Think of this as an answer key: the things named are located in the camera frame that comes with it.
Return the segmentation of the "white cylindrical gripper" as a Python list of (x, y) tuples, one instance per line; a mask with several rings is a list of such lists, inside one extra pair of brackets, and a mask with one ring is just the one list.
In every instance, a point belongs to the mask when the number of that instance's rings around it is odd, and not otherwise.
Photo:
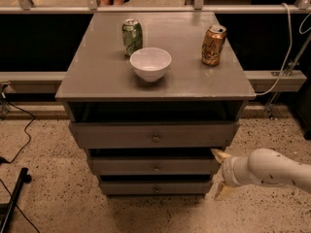
[(233, 157), (218, 149), (211, 149), (211, 152), (219, 163), (223, 163), (222, 176), (224, 180), (219, 182), (214, 196), (216, 201), (222, 201), (235, 191), (235, 187), (242, 185), (236, 175), (236, 165), (240, 162), (240, 157)]

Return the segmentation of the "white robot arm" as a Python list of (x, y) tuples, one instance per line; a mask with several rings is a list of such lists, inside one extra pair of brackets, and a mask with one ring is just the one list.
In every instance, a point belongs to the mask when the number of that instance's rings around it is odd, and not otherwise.
[(224, 151), (211, 149), (222, 165), (223, 180), (219, 183), (215, 199), (224, 200), (243, 185), (266, 187), (293, 186), (311, 192), (311, 165), (287, 158), (270, 149), (257, 149), (248, 156), (232, 156)]

